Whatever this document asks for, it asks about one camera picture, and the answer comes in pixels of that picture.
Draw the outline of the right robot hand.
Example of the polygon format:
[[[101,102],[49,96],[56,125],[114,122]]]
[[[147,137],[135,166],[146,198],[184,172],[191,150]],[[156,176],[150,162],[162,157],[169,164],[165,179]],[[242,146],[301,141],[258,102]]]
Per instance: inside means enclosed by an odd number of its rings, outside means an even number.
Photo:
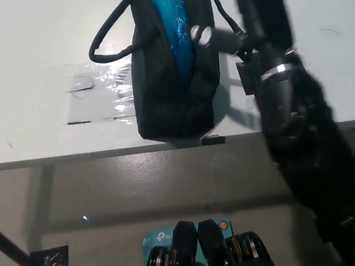
[[[201,47],[219,53],[239,56],[245,64],[253,63],[252,51],[259,54],[262,65],[259,78],[267,80],[289,71],[284,52],[293,46],[293,35],[284,0],[236,0],[243,28],[229,18],[232,30],[204,25],[190,29],[191,39]]]

